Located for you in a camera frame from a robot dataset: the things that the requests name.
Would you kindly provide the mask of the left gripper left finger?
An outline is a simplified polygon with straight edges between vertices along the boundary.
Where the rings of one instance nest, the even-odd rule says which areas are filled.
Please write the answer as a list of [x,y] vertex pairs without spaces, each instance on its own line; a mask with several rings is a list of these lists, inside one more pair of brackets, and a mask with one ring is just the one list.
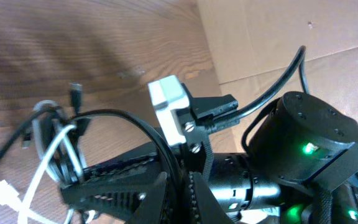
[[160,224],[165,206],[168,174],[161,172],[153,187],[147,192],[144,201],[126,224]]

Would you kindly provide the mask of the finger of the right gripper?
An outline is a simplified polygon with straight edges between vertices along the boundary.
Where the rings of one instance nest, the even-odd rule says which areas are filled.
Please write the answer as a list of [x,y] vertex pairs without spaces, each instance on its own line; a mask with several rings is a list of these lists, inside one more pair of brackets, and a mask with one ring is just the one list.
[[126,160],[111,159],[86,170],[86,181],[61,189],[63,201],[75,210],[94,210],[124,221],[130,219],[161,173],[157,153]]

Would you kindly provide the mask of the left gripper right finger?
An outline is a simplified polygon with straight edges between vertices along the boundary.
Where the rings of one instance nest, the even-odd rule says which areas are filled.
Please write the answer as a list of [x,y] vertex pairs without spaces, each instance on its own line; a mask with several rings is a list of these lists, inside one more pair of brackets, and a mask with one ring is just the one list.
[[189,223],[233,224],[199,172],[188,174]]

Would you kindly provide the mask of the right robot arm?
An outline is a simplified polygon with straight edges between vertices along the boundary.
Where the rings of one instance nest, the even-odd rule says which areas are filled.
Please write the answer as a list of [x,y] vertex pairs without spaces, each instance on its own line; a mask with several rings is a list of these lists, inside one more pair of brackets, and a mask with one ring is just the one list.
[[358,124],[324,101],[290,91],[242,137],[242,153],[166,159],[148,142],[85,170],[65,187],[71,208],[126,223],[236,223],[278,208],[280,223],[358,223]]

